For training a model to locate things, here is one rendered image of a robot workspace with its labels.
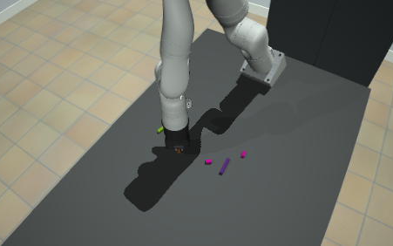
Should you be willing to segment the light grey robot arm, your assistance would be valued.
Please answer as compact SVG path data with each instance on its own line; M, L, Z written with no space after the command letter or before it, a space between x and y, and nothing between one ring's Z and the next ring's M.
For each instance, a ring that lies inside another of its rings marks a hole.
M266 73L274 64L264 25L246 17L248 0L206 0L208 9L220 22L227 40L257 73ZM189 0L163 0L163 23L155 77L162 114L178 119L186 113L185 91L189 83L189 56L193 44L194 21ZM162 66L161 66L162 63ZM161 75L161 78L160 78Z

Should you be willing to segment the purple rod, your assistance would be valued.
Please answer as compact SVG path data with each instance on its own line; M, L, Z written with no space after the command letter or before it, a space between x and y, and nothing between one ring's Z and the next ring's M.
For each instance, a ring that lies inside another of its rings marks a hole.
M225 171L225 169L226 169L226 167L227 167L227 164L228 164L229 160L230 160L230 159L228 159L228 158L226 159L225 163L223 164L223 166L222 166L222 168L221 168L221 170L220 170L220 174L223 174L223 173L224 173L224 171Z

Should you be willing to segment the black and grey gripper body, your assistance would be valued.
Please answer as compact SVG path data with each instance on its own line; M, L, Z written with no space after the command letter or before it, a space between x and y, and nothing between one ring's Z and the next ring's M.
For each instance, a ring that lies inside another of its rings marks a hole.
M189 137L189 118L187 108L192 106L192 100L186 98L186 113L178 119L168 119L161 112L161 123L166 136L165 143L167 149L188 149L190 144Z

